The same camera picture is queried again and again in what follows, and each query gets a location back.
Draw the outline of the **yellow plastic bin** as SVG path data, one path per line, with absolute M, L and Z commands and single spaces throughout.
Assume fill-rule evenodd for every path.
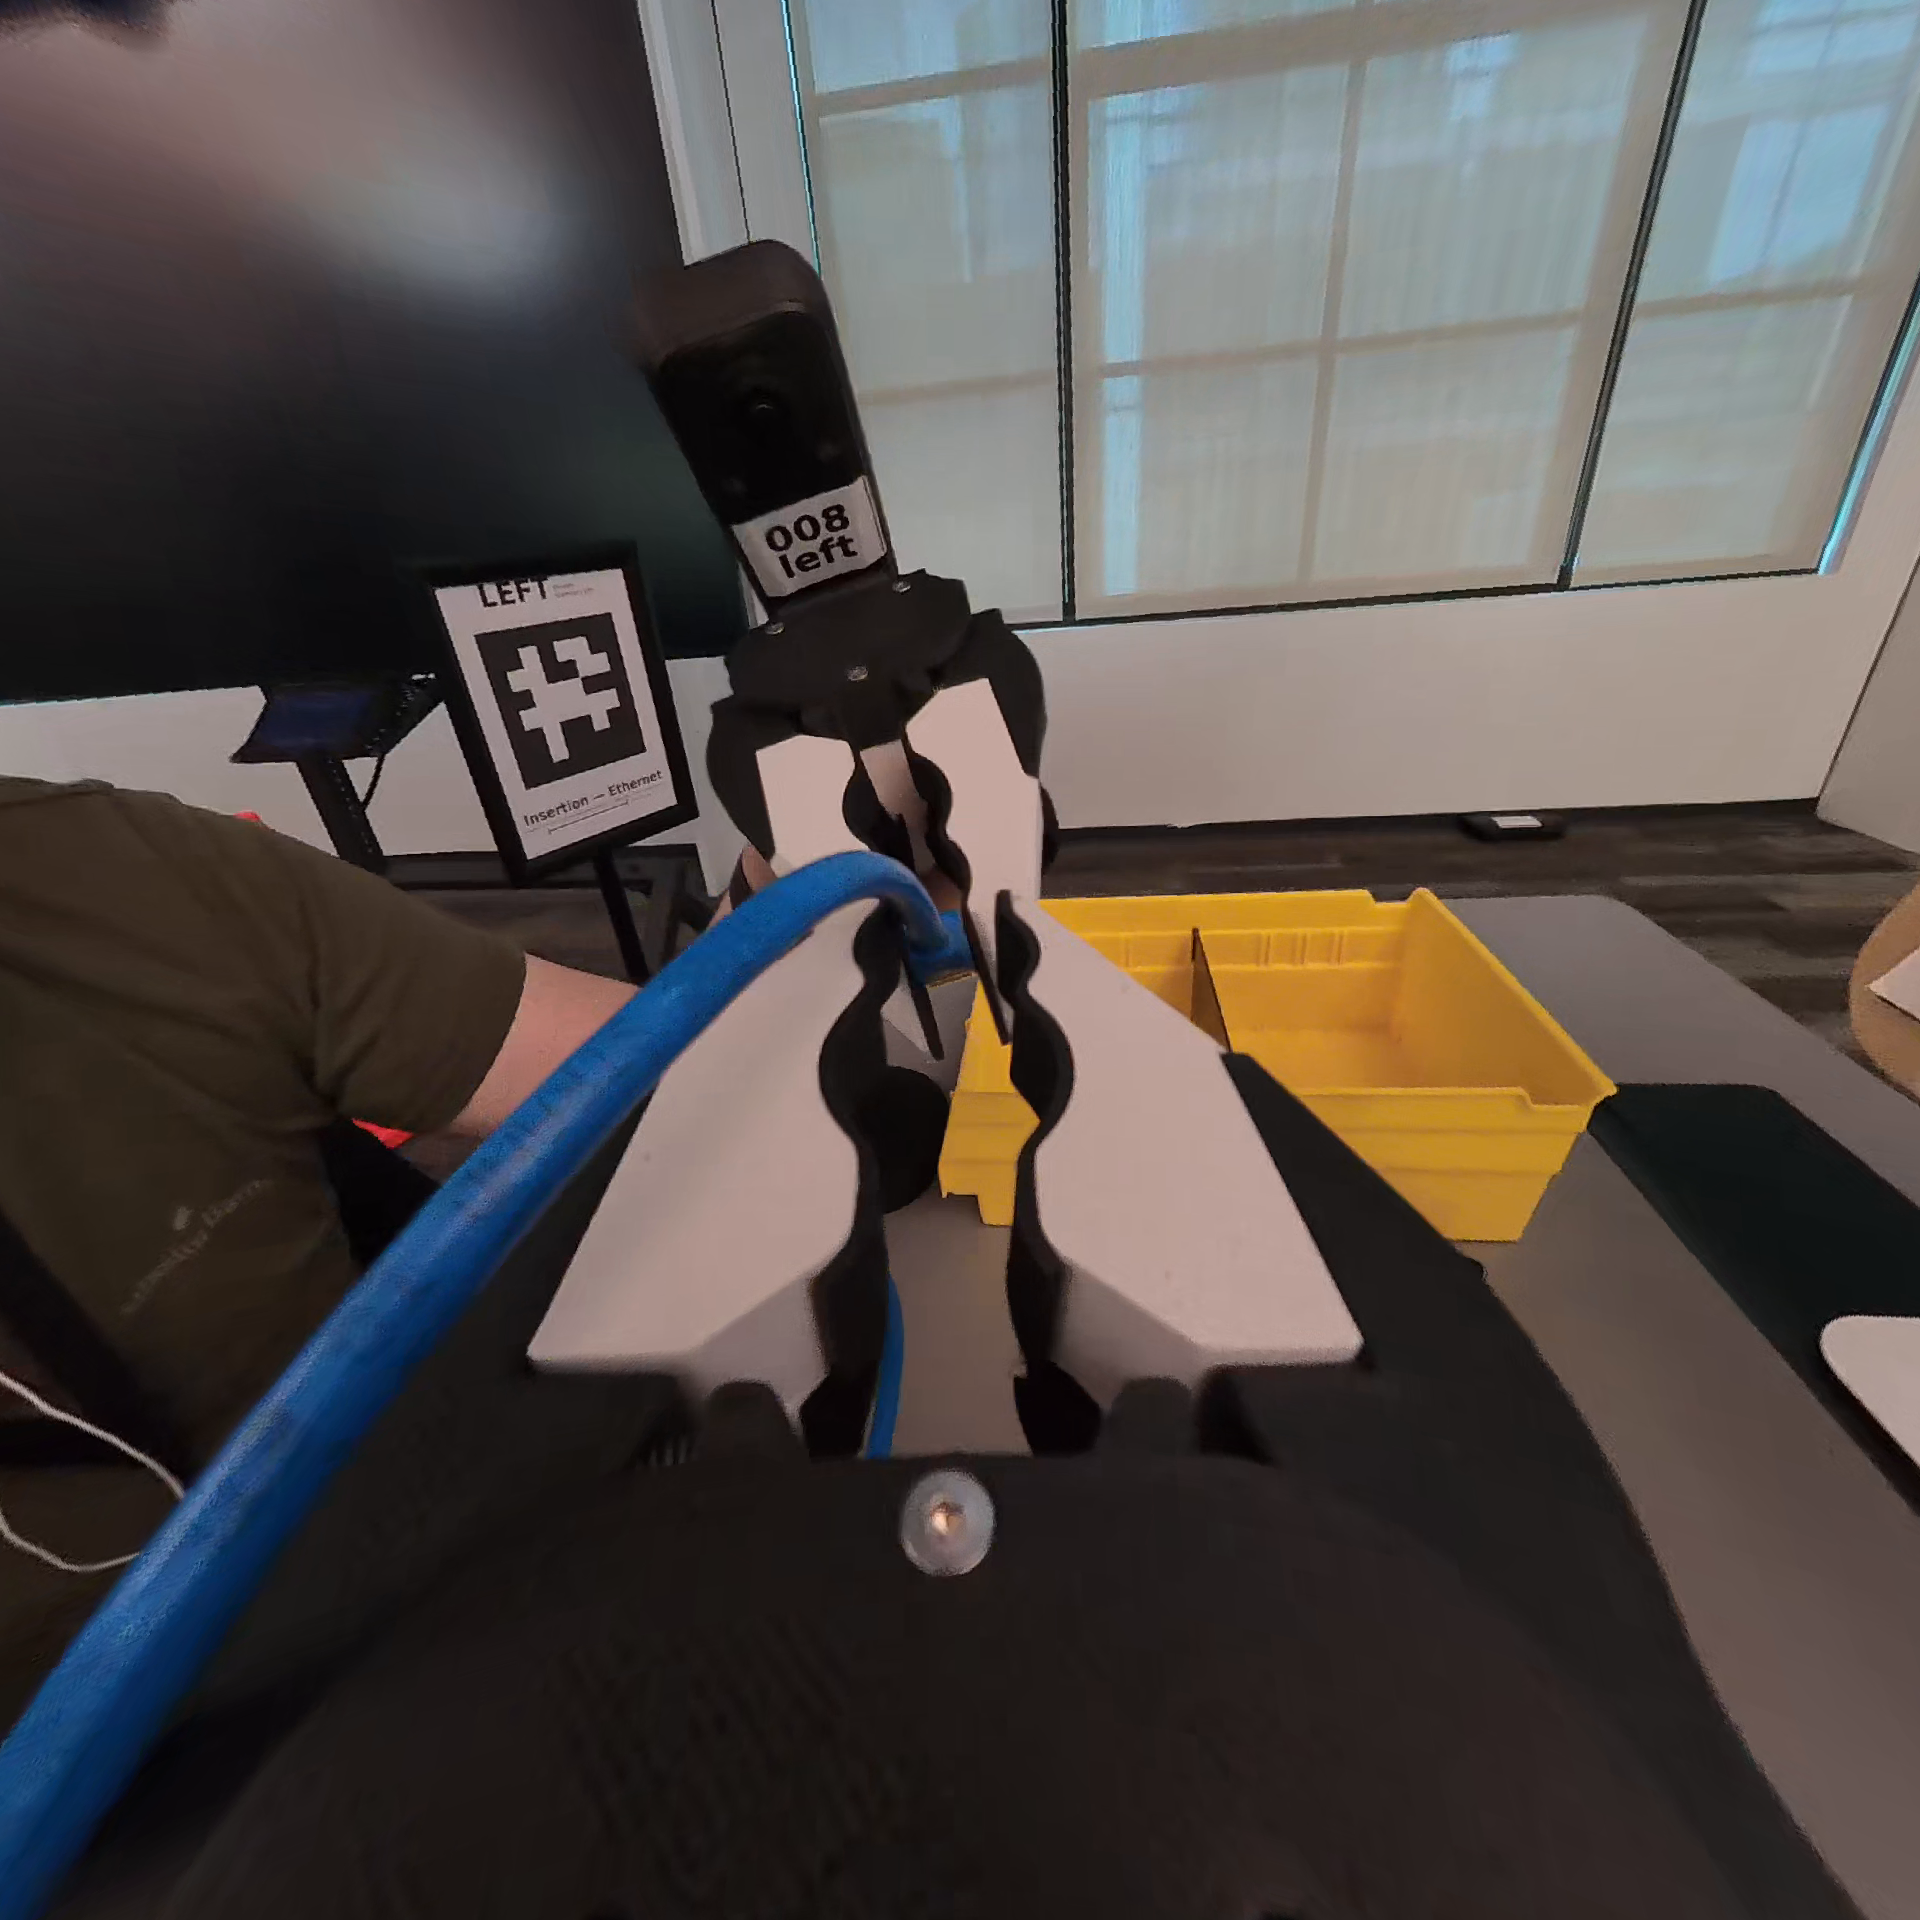
M 1103 896 L 1046 912 L 1179 1015 L 1191 933 L 1235 1052 L 1451 1241 L 1518 1241 L 1616 1084 L 1431 891 Z

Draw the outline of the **dark desk mat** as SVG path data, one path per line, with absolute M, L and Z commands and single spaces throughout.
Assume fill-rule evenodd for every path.
M 1767 1087 L 1621 1085 L 1589 1132 L 1742 1319 L 1918 1503 L 1916 1462 L 1819 1348 L 1833 1321 L 1916 1316 L 1916 1203 Z

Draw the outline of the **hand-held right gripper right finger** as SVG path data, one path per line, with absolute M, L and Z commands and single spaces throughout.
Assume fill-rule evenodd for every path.
M 1261 1139 L 1252 1060 L 1038 901 L 993 909 L 993 1006 L 1036 1117 L 1006 1307 L 1036 1455 L 1093 1449 L 1123 1392 L 1323 1367 L 1361 1334 Z

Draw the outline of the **framed marker sign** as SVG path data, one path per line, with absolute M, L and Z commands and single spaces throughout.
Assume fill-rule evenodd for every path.
M 415 599 L 475 797 L 510 884 L 588 869 L 629 981 L 670 955 L 680 894 L 636 920 L 623 847 L 699 815 L 632 541 L 493 561 L 424 561 Z

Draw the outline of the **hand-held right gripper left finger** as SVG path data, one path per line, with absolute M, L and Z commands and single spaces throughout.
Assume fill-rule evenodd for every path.
M 551 1375 L 766 1385 L 811 1451 L 869 1444 L 889 1316 L 880 1173 L 895 918 L 849 902 L 664 1070 L 527 1345 Z

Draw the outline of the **black equipment stand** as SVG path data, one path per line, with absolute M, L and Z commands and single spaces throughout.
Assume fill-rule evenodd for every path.
M 235 765 L 292 765 L 336 856 L 383 877 L 371 800 L 388 757 L 440 705 L 433 675 L 281 683 L 230 752 Z

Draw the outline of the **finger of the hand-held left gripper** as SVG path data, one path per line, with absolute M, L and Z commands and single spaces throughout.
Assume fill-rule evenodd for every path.
M 998 1039 L 1014 1015 L 998 974 L 998 902 L 1040 899 L 1044 806 L 990 680 L 940 687 L 905 721 L 908 767 L 928 806 L 934 867 L 957 894 L 976 974 Z
M 926 808 L 908 797 L 905 748 L 869 752 L 841 739 L 796 734 L 757 753 L 772 853 L 759 854 L 753 891 L 828 854 L 871 849 L 931 879 Z

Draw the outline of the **large window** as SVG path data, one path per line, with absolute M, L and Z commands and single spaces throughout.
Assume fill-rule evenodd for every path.
M 1044 621 L 1821 568 L 1916 5 L 785 5 L 905 553 Z

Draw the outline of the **tan backing board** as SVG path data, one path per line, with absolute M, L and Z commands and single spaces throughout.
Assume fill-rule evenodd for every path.
M 1846 985 L 1846 1016 L 1863 1057 L 1908 1096 L 1918 1096 L 1918 1016 L 1902 1001 L 1885 998 L 1879 982 L 1908 974 L 1902 991 L 1916 1006 L 1918 888 L 1885 912 L 1868 934 Z

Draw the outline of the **person's left forearm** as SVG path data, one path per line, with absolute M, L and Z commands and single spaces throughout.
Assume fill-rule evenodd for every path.
M 444 1134 L 463 1143 L 488 1139 L 638 991 L 625 977 L 588 974 L 527 952 L 508 1035 Z

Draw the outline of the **black wrist rest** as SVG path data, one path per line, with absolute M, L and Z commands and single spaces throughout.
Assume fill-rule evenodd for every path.
M 923 1071 L 889 1062 L 871 1094 L 880 1205 L 894 1213 L 940 1181 L 951 1096 Z

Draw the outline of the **black wall screen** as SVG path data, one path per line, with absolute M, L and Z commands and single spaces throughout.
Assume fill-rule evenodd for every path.
M 427 669 L 422 573 L 599 543 L 737 635 L 636 5 L 4 5 L 1 193 L 4 701 Z

